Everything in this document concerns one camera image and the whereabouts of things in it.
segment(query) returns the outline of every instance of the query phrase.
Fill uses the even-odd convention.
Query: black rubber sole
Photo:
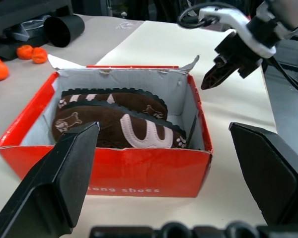
[[[66,110],[66,109],[69,109],[69,108],[81,107],[81,106],[98,106],[98,107],[107,107],[107,108],[118,109],[118,110],[121,110],[121,111],[123,111],[123,112],[125,112],[129,115],[132,115],[136,118],[149,120],[149,121],[152,121],[152,122],[154,122],[158,125],[162,125],[162,126],[168,127],[169,129],[175,130],[179,134],[181,134],[184,139],[186,139],[185,131],[182,130],[178,125],[174,125],[171,122],[165,121],[163,119],[156,119],[155,117],[144,114],[144,113],[139,113],[139,112],[136,112],[136,111],[129,110],[128,108],[122,107],[122,106],[120,106],[118,104],[115,104],[115,103],[110,104],[106,101],[99,101],[99,100],[96,100],[96,99],[91,100],[91,101],[81,100],[79,102],[68,103],[67,105],[63,106],[62,109]]]
[[[142,89],[136,89],[136,88],[106,88],[106,89],[76,88],[76,89],[69,89],[68,91],[63,91],[62,97],[65,97],[68,95],[75,95],[75,94],[85,95],[85,94],[109,94],[109,93],[135,93],[135,94],[144,95],[154,99],[156,102],[159,102],[168,112],[168,107],[165,104],[163,99],[161,99],[157,95],[152,94],[151,92],[144,91]]]

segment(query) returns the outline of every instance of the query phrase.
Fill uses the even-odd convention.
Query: black container
[[[79,16],[49,17],[44,22],[44,32],[56,47],[66,47],[85,29],[85,23]]]

